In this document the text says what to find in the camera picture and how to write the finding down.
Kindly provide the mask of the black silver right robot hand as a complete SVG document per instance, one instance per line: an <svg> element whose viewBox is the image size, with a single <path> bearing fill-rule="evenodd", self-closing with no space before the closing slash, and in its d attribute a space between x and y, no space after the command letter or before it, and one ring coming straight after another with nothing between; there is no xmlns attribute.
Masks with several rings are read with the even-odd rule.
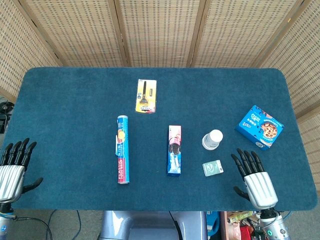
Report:
<svg viewBox="0 0 320 240"><path fill-rule="evenodd" d="M273 183L261 162L260 157L254 152L236 149L238 155L231 154L241 178L246 187L246 192L234 186L234 191L242 198L251 202L257 210L274 208L278 197Z"/></svg>

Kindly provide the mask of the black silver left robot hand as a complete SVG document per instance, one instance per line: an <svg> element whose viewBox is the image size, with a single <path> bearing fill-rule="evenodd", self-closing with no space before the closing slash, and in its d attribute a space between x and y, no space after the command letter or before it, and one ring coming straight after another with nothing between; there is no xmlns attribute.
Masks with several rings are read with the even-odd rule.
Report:
<svg viewBox="0 0 320 240"><path fill-rule="evenodd" d="M43 178L24 185L25 174L30 163L31 155L37 142L29 143L29 138L16 143L9 143L0 156L0 203L12 204L22 194L37 188Z"/></svg>

